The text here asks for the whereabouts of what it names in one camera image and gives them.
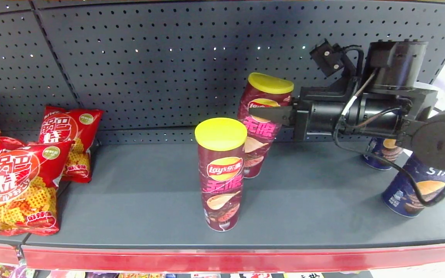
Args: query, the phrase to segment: yellow plastic lid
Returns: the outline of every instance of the yellow plastic lid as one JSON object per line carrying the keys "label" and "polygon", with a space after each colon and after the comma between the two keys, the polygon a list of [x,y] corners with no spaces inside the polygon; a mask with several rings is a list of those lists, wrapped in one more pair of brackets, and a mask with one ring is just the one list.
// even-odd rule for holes
{"label": "yellow plastic lid", "polygon": [[252,72],[248,76],[248,82],[254,88],[265,93],[273,93],[274,95],[289,93],[295,88],[295,85],[291,81],[258,72]]}
{"label": "yellow plastic lid", "polygon": [[245,143],[247,128],[234,119],[212,118],[197,125],[195,139],[200,146],[209,150],[232,150]]}

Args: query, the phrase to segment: metal shelf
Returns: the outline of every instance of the metal shelf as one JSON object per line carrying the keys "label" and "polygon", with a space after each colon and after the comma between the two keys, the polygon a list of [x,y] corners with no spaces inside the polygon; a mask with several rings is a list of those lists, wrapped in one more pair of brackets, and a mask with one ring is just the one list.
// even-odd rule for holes
{"label": "metal shelf", "polygon": [[217,233],[203,217],[195,145],[103,146],[92,182],[60,196],[60,232],[25,241],[28,266],[231,273],[445,260],[445,201],[414,219],[392,213],[379,194],[394,171],[329,142],[275,144],[263,167],[245,181],[238,225]]}

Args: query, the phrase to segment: navy blue can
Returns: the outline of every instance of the navy blue can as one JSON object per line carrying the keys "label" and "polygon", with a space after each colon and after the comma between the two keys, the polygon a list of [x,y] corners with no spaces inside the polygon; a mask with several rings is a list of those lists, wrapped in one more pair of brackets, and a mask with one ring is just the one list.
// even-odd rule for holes
{"label": "navy blue can", "polygon": [[[396,146],[396,140],[384,139],[384,138],[372,138],[369,142],[369,146],[366,150],[367,153],[374,153],[377,156],[384,157],[385,159],[394,162],[397,157],[403,152],[403,148]],[[362,159],[365,163],[374,169],[387,171],[392,167],[376,160],[373,157],[362,155]]]}
{"label": "navy blue can", "polygon": [[[428,167],[412,154],[403,169],[415,179],[425,200],[433,199],[445,186],[445,171]],[[406,217],[417,216],[424,208],[415,191],[403,173],[397,173],[388,188],[382,193],[382,200],[395,213]]]}

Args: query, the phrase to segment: lay's chip can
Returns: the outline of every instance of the lay's chip can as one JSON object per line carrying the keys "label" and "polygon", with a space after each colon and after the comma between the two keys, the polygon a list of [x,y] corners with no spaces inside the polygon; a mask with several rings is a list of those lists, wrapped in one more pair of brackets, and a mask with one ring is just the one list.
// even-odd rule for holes
{"label": "lay's chip can", "polygon": [[248,84],[238,109],[238,120],[248,130],[245,142],[245,178],[254,178],[260,173],[263,160],[281,128],[280,124],[250,115],[248,109],[288,106],[293,88],[293,82],[284,79],[256,72],[248,76]]}
{"label": "lay's chip can", "polygon": [[246,137],[245,126],[229,118],[205,120],[195,129],[205,220],[218,232],[238,222]]}
{"label": "lay's chip can", "polygon": [[[423,164],[415,154],[408,158],[403,169],[413,176],[426,201],[433,199],[445,186],[445,171]],[[415,217],[425,208],[403,173],[397,173],[382,193],[382,200],[395,213],[406,217]]]}
{"label": "lay's chip can", "polygon": [[[369,146],[366,150],[367,153],[374,153],[377,156],[384,157],[385,159],[395,162],[396,159],[403,153],[403,148],[396,146],[396,140],[394,139],[384,139],[384,138],[372,138],[369,142]],[[373,157],[362,155],[361,158],[365,163],[374,169],[387,171],[392,167],[376,160]]]}

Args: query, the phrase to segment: waffle snack bag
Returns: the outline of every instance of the waffle snack bag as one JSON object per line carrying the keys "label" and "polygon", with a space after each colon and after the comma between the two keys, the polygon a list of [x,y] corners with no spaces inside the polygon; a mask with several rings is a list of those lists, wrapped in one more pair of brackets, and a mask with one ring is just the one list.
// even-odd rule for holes
{"label": "waffle snack bag", "polygon": [[46,106],[39,143],[75,141],[63,170],[64,181],[88,183],[91,180],[90,146],[103,111],[98,109],[65,109]]}
{"label": "waffle snack bag", "polygon": [[0,234],[58,232],[56,191],[71,144],[0,137]]}

